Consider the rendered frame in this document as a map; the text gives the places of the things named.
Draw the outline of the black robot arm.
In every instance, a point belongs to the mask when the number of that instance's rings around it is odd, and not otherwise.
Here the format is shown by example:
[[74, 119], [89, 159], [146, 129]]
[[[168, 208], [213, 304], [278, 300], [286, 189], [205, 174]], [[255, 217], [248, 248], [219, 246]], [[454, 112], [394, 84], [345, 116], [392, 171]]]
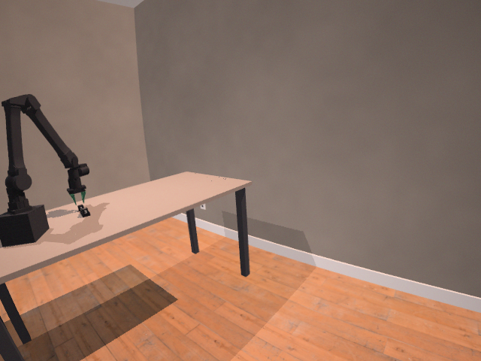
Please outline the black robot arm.
[[[23, 192], [32, 185], [32, 179], [27, 174], [23, 159], [20, 121], [21, 111], [38, 127], [43, 136], [57, 152], [65, 168], [69, 168], [69, 179], [76, 180], [76, 178], [89, 174], [89, 167], [87, 164], [84, 163], [78, 165], [77, 156], [59, 137], [55, 129], [42, 113], [40, 106], [38, 100], [31, 94], [13, 97], [2, 102], [2, 107], [4, 107], [5, 110], [9, 159], [9, 171], [8, 176], [5, 179], [5, 186], [7, 187], [6, 190], [9, 199], [8, 212], [11, 214], [19, 214], [33, 210], [32, 206], [29, 205], [29, 200], [26, 199], [25, 192]], [[71, 189], [69, 179], [68, 185]]]

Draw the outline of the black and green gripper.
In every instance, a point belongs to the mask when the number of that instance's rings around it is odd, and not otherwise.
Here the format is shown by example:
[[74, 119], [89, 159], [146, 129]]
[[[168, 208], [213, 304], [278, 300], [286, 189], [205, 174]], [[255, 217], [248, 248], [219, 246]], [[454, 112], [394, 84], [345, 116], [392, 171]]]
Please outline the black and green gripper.
[[84, 198], [85, 198], [85, 195], [86, 195], [86, 190], [85, 190], [86, 186], [85, 185], [81, 186], [80, 178], [76, 178], [76, 180], [69, 179], [69, 181], [70, 181], [71, 189], [68, 188], [67, 191], [68, 191], [69, 195], [72, 197], [72, 199], [74, 200], [75, 205], [77, 205], [75, 197], [74, 197], [75, 193], [81, 193], [82, 200], [83, 200], [83, 203], [84, 203]]

